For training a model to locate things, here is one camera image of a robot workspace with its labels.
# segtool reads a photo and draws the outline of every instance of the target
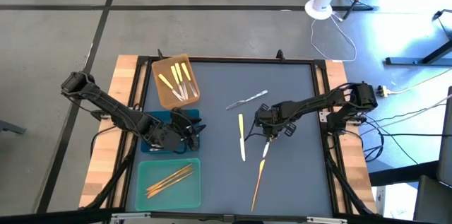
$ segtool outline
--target teal tray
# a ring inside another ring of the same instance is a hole
[[[148,199],[146,189],[192,163],[194,173]],[[135,199],[137,211],[196,208],[201,205],[201,167],[199,159],[150,160],[138,164]]]

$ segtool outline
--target orange container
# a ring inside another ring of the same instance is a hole
[[[173,69],[176,68],[176,64],[179,64],[179,70],[173,73],[173,70],[171,66],[174,66]],[[190,80],[186,76],[186,73],[184,71],[184,68],[182,64],[185,64],[186,70],[188,74],[190,75]],[[195,79],[195,75],[193,73],[193,70],[191,69],[189,56],[188,54],[180,54],[175,57],[166,58],[160,61],[154,61],[152,63],[152,71],[154,74],[155,84],[157,86],[158,91],[158,98],[160,99],[160,104],[168,109],[171,110],[174,107],[182,107],[188,104],[191,104],[193,102],[196,102],[199,100],[199,97],[201,96],[198,88],[198,84]],[[163,82],[162,79],[159,78],[159,74],[162,74],[169,84],[173,87],[173,89],[181,95],[181,92],[179,90],[179,86],[177,85],[176,78],[178,81],[180,76],[182,76],[182,81],[185,83],[186,91],[188,93],[188,99],[186,100],[179,100],[172,92],[172,89]],[[193,91],[191,90],[190,83],[198,93],[198,96],[194,96]]]

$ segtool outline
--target white cable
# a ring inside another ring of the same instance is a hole
[[[422,111],[422,112],[418,112],[417,114],[414,114],[414,115],[412,115],[412,116],[406,117],[406,118],[404,118],[404,119],[401,119],[401,120],[398,120],[398,121],[395,121],[395,122],[391,122],[391,123],[389,123],[389,124],[384,124],[384,125],[382,125],[382,126],[379,126],[379,127],[373,128],[373,129],[370,129],[370,130],[364,132],[363,134],[360,134],[360,136],[363,136],[363,135],[369,133],[370,131],[374,131],[374,130],[376,130],[376,129],[384,128],[384,127],[389,126],[389,125],[394,125],[394,124],[397,124],[397,123],[399,123],[399,122],[403,122],[403,121],[406,121],[406,120],[411,119],[411,118],[413,118],[413,117],[416,117],[417,115],[422,114],[423,112],[429,111],[429,110],[430,110],[431,108],[433,108],[434,106],[440,104],[440,103],[443,102],[444,100],[447,100],[447,99],[449,99],[449,98],[451,98],[451,97],[452,97],[452,94],[450,94],[450,95],[447,96],[446,98],[444,98],[444,99],[438,101],[437,103],[435,103],[434,105],[432,105],[431,107],[425,109],[425,110]]]
[[[406,92],[406,91],[409,91],[409,90],[411,90],[411,89],[413,89],[413,88],[415,88],[415,87],[417,87],[417,86],[420,86],[420,85],[422,85],[423,83],[425,83],[425,82],[427,82],[427,81],[430,81],[430,80],[432,80],[433,78],[437,78],[438,76],[442,76],[442,75],[444,75],[445,73],[447,73],[447,72],[449,72],[449,71],[451,71],[452,69],[448,69],[448,70],[446,70],[446,71],[444,71],[444,72],[442,72],[442,73],[440,73],[440,74],[438,74],[438,75],[436,75],[436,76],[432,76],[431,78],[428,78],[428,79],[425,79],[425,80],[423,80],[422,82],[420,82],[420,83],[417,83],[417,84],[415,84],[415,85],[413,85],[413,86],[411,86],[411,87],[408,87],[408,88],[406,88],[405,90],[399,90],[399,91],[389,91],[389,94],[399,94],[399,93],[404,93],[404,92]]]
[[[335,15],[334,13],[333,13],[333,16],[335,16],[337,19],[339,19],[339,20],[341,20],[337,15]],[[330,17],[331,18],[331,20],[333,21],[333,23],[336,25],[336,27],[338,28],[338,30],[339,30],[339,32],[345,37],[345,39],[353,46],[353,49],[354,49],[354,51],[355,51],[355,54],[354,54],[354,56],[353,56],[353,59],[351,59],[351,60],[341,60],[341,61],[354,61],[355,59],[356,59],[356,56],[357,56],[357,50],[356,50],[356,46],[355,46],[355,44],[354,44],[354,42],[352,41],[352,39],[350,39],[340,28],[339,28],[339,25],[334,21],[334,19],[333,19],[333,17],[331,16]],[[311,24],[311,45],[317,50],[317,52],[319,52],[319,54],[321,54],[323,57],[325,57],[325,58],[327,58],[327,59],[329,59],[329,60],[335,60],[335,59],[332,59],[332,58],[330,58],[330,57],[327,57],[325,54],[323,54],[323,52],[321,52],[317,47],[316,47],[316,45],[314,45],[314,43],[312,42],[312,39],[313,39],[313,37],[314,37],[314,23],[316,22],[316,19],[314,19],[314,21],[312,22],[312,24]]]

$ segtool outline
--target wooden board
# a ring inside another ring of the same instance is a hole
[[[119,55],[116,68],[113,73],[112,83],[110,85],[109,94],[116,98],[119,102],[127,105],[129,100],[133,75],[136,68],[136,55]],[[330,88],[335,88],[340,84],[346,83],[345,70],[342,62],[326,61],[328,81]],[[317,70],[319,78],[319,88],[323,92],[323,81],[321,80],[320,69]],[[138,81],[138,89],[136,91],[136,101],[141,96],[141,88],[143,87],[144,78],[140,77]],[[99,130],[106,129],[111,126],[111,121],[102,121]],[[358,132],[357,127],[347,126],[347,130]],[[112,129],[98,136],[93,151],[93,157],[88,168],[88,173],[80,200],[80,206],[89,204],[100,190],[106,185],[108,179],[113,173],[116,153],[119,146],[119,137],[121,132],[118,129]],[[128,145],[130,144],[131,135],[128,137]],[[342,148],[345,172],[347,180],[366,206],[373,212],[376,212],[374,198],[371,192],[369,175],[364,160],[364,154],[361,148],[361,141],[353,135],[345,134],[340,137],[340,146]],[[117,192],[114,197],[113,206],[119,206],[121,197],[121,188],[124,180],[121,179],[117,185]],[[339,182],[335,179],[336,194],[338,197],[338,206],[340,212],[345,212],[345,204],[343,201],[343,193]]]

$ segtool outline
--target concrete floor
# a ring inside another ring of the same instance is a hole
[[[240,4],[304,5],[308,0],[114,0],[116,5]],[[420,57],[448,38],[432,12],[451,8],[452,0],[362,0],[378,9],[353,13],[340,27],[357,45],[358,58],[345,64],[349,81],[384,84],[400,90],[445,68],[388,67],[385,57]],[[94,4],[105,0],[0,0],[3,4]],[[333,0],[333,5],[348,5]],[[0,11],[0,119],[26,127],[16,136],[0,134],[0,215],[31,213],[51,154],[67,115],[69,101],[59,86],[71,71],[81,70],[101,11]],[[107,90],[118,54],[274,57],[321,59],[310,45],[312,19],[290,11],[111,11],[91,73]],[[334,59],[349,59],[352,48],[330,20],[315,24],[315,42]],[[379,102],[370,115],[382,118],[417,110],[446,95],[452,74],[403,95]],[[390,132],[439,133],[444,109],[438,107]],[[430,121],[430,129],[423,124]],[[89,142],[98,123],[79,112],[49,207],[76,209],[89,163]],[[436,160],[439,138],[397,138],[418,162]],[[365,148],[379,137],[364,137]],[[389,138],[383,155],[369,171],[411,165]]]

